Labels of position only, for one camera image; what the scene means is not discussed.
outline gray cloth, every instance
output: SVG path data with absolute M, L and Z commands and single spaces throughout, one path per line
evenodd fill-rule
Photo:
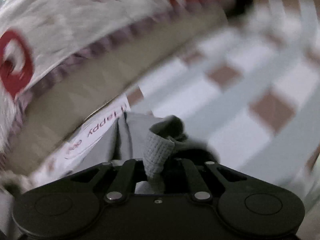
M 116 119 L 73 173 L 103 162 L 119 165 L 132 158 L 142 158 L 149 185 L 139 184 L 136 193 L 161 193 L 164 184 L 160 173 L 171 154 L 185 149 L 206 149 L 204 144 L 186 139 L 183 131 L 182 121 L 175 116 L 156 118 L 151 115 L 124 113 Z

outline red heart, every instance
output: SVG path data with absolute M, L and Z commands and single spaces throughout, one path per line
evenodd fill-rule
M 22 47 L 25 64 L 19 73 L 12 72 L 10 61 L 4 62 L 4 50 L 11 40 L 16 40 Z M 33 75 L 31 52 L 23 38 L 13 30 L 7 30 L 0 38 L 0 79 L 6 91 L 15 99 L 17 93 L 24 89 Z

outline gray fabric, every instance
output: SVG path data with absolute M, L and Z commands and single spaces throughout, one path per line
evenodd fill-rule
M 164 184 L 160 173 L 168 157 L 184 149 L 206 148 L 204 144 L 186 140 L 183 131 L 182 121 L 175 116 L 156 118 L 151 115 L 124 113 L 116 119 L 73 173 L 103 162 L 119 165 L 132 158 L 142 158 L 148 185 L 139 184 L 136 193 L 161 193 Z

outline screw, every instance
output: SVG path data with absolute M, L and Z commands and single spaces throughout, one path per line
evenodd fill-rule
M 118 200 L 122 198 L 122 194 L 117 191 L 112 191 L 112 192 L 109 192 L 106 197 L 108 200 Z
M 199 191 L 199 192 L 195 193 L 195 198 L 198 200 L 205 200 L 210 197 L 211 197 L 210 193 L 205 192 L 205 191 Z

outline silver bolt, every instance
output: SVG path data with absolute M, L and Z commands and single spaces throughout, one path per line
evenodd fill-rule
M 205 191 L 199 191 L 199 192 L 195 193 L 195 198 L 199 199 L 199 200 L 205 200 L 210 197 L 211 197 L 210 193 L 205 192 Z
M 122 198 L 122 194 L 120 192 L 117 192 L 117 191 L 112 191 L 112 192 L 109 192 L 107 194 L 107 199 L 108 200 L 118 200 Z

